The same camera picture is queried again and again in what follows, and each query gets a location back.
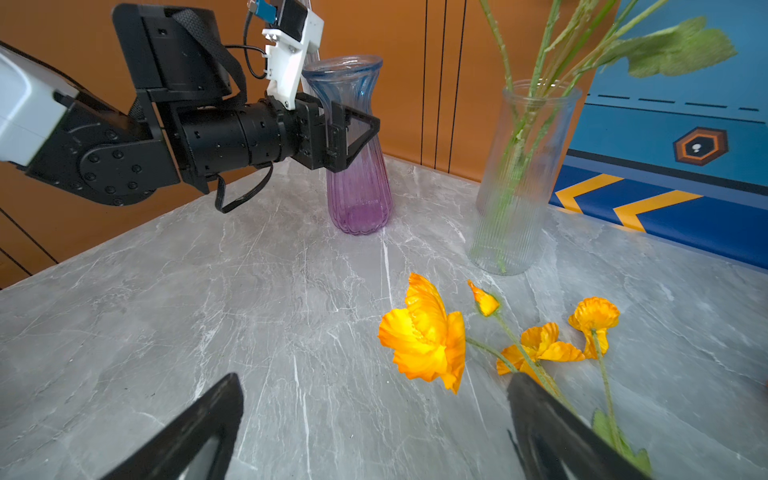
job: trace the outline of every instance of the blue panel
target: blue panel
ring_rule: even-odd
[[[642,12],[654,0],[640,0],[634,14]],[[595,76],[589,101],[607,102],[636,108],[654,108],[682,113],[712,111],[728,118],[768,120],[768,89],[762,78],[768,71],[768,2],[766,0],[683,0],[669,2],[633,28],[625,38],[647,35],[697,16],[707,17],[708,28],[720,28],[733,42],[739,54],[724,63],[680,77],[655,75],[632,78],[627,61],[606,68]],[[599,98],[599,94],[629,97],[629,100]],[[674,101],[674,104],[649,103],[640,98]],[[686,102],[717,104],[727,108],[697,108]],[[760,112],[740,111],[757,108]]]
[[[590,178],[596,177],[597,175],[599,175],[597,172],[563,165],[563,168],[560,169],[558,180],[554,183],[554,190],[552,191],[552,196],[549,199],[549,203],[552,205],[557,205],[558,207],[562,207],[563,204],[558,199],[558,196],[554,194],[555,192],[559,192],[560,190],[575,184],[580,184],[584,180],[589,180]]]
[[[726,130],[729,152],[702,167],[675,161],[674,142],[696,127]],[[768,186],[765,124],[585,105],[571,148]]]
[[[768,211],[702,197],[637,216],[648,233],[768,268]]]
[[[634,180],[622,180],[588,194],[579,195],[576,197],[576,203],[581,207],[581,211],[587,215],[621,224],[616,213],[614,213],[615,207],[632,204],[646,198],[665,194],[668,191],[670,191],[669,188],[657,187],[656,185],[644,184]]]

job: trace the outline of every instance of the black strap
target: black strap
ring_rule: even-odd
[[[232,210],[238,208],[240,205],[246,203],[248,200],[256,196],[256,194],[261,192],[261,190],[264,187],[266,187],[266,184],[270,181],[270,178],[272,177],[272,170],[274,169],[275,169],[275,164],[270,164],[270,171],[266,173],[266,177],[261,179],[261,182],[259,182],[258,185],[256,185],[247,194],[243,195],[237,200],[232,200],[226,205],[223,205],[223,203],[224,203],[224,194],[226,193],[226,189],[227,189],[227,182],[224,181],[221,175],[216,174],[216,178],[219,180],[219,184],[216,189],[216,201],[214,202],[214,206],[216,207],[216,210],[220,211],[222,214],[228,214]]]
[[[208,30],[208,27],[206,27],[200,17],[197,16],[197,13],[190,8],[174,13],[172,18],[178,22],[187,33],[192,35],[192,38],[194,38],[211,57],[224,67],[224,70],[230,74],[232,79],[235,80],[235,84],[240,89],[240,91],[237,92],[237,95],[229,97],[227,100],[223,101],[220,106],[222,108],[238,108],[245,105],[248,97],[248,87],[245,82],[243,68],[240,66],[237,59],[227,51],[220,41],[214,38],[210,33],[210,30]]]

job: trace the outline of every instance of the ribbed glass vase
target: ribbed glass vase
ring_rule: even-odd
[[[581,96],[553,87],[528,96],[531,81],[504,90],[504,104],[477,198],[467,255],[489,273],[517,275],[541,255],[541,228],[568,127]]]
[[[383,60],[374,55],[331,58],[304,68],[303,76],[331,121],[331,101],[371,112],[371,96]],[[367,129],[352,119],[347,131],[352,143]],[[328,211],[342,232],[363,235],[386,225],[392,213],[392,194],[376,135],[346,170],[327,172]]]

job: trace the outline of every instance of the artificial flower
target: artificial flower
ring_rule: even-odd
[[[594,349],[594,339],[592,330],[598,333],[598,342],[603,355],[608,351],[608,329],[619,324],[619,309],[605,298],[592,297],[585,298],[576,307],[576,311],[568,319],[576,330],[582,331],[587,339],[587,345],[584,347],[584,356],[588,359],[598,357],[597,350]]]
[[[492,315],[499,307],[498,300],[490,293],[486,293],[484,290],[476,287],[471,280],[467,280],[467,283],[469,288],[472,289],[472,293],[475,294],[475,302],[477,302],[480,312],[485,316]]]
[[[534,326],[525,330],[520,337],[520,344],[531,357],[531,361],[550,360],[551,362],[580,362],[584,354],[570,343],[558,342],[560,329],[557,323],[547,323],[544,326]],[[529,374],[541,385],[533,369],[525,362],[525,357],[516,345],[502,350],[502,355],[519,371]],[[509,368],[496,360],[496,370],[499,375],[509,373]]]
[[[446,314],[434,285],[411,273],[406,307],[384,315],[382,345],[395,350],[394,363],[408,379],[427,382],[440,377],[458,393],[464,373],[466,338],[461,312]]]

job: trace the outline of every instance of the black vertical line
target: black vertical line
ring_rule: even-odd
[[[2,248],[0,248],[0,253],[2,253],[3,255],[5,255],[5,256],[6,256],[6,257],[8,257],[9,259],[11,259],[11,261],[12,261],[13,263],[15,263],[15,264],[16,264],[16,266],[18,266],[18,268],[20,268],[20,269],[24,270],[24,273],[26,273],[26,274],[27,274],[27,275],[29,275],[29,276],[32,276],[32,274],[31,274],[31,273],[29,273],[29,270],[25,269],[25,268],[24,268],[24,266],[23,266],[23,265],[21,265],[19,262],[17,262],[17,261],[16,261],[16,259],[15,259],[14,257],[11,257],[10,255],[8,255],[8,252],[6,252],[6,251],[5,251],[5,250],[3,250]]]
[[[442,62],[445,60],[445,20],[448,17],[448,0],[445,0],[445,9],[442,11],[442,51],[440,52],[440,85],[437,90],[437,125],[435,126],[435,166],[437,170],[437,142],[440,140],[440,103],[442,101]]]
[[[419,152],[419,165],[424,164],[424,102],[427,94],[427,15],[429,13],[429,0],[424,4],[424,63],[422,76],[422,146]]]
[[[26,235],[26,236],[27,236],[27,238],[28,238],[29,240],[32,240],[32,243],[34,243],[35,245],[37,245],[37,246],[38,246],[38,248],[39,248],[40,250],[42,250],[42,251],[43,251],[43,253],[45,253],[46,255],[48,255],[48,258],[50,258],[51,260],[53,260],[53,262],[54,262],[56,265],[58,265],[58,261],[57,261],[57,260],[56,260],[56,259],[53,257],[53,255],[51,255],[50,253],[48,253],[48,251],[47,251],[45,248],[43,248],[43,246],[42,246],[40,243],[38,243],[38,241],[37,241],[37,240],[35,240],[34,238],[32,238],[32,235],[30,235],[29,233],[27,233],[27,230],[24,230],[24,228],[22,228],[22,226],[21,226],[21,225],[19,225],[18,223],[16,223],[16,220],[13,220],[13,218],[12,218],[10,215],[8,215],[8,214],[5,212],[5,210],[3,210],[1,207],[0,207],[0,214],[3,214],[3,215],[5,215],[5,216],[6,216],[6,217],[7,217],[7,218],[8,218],[8,219],[9,219],[9,220],[10,220],[10,221],[11,221],[11,222],[12,222],[12,223],[13,223],[13,224],[16,226],[16,228],[18,228],[19,230],[21,230],[21,231],[22,231],[22,233],[23,233],[24,235]]]
[[[456,129],[456,107],[458,106],[458,80],[462,76],[462,52],[464,51],[464,24],[467,21],[467,0],[464,0],[464,17],[462,18],[462,41],[458,44],[458,70],[456,72],[456,96],[453,99],[453,122],[451,123],[451,148],[448,151],[448,173],[451,173],[453,158],[453,132]]]

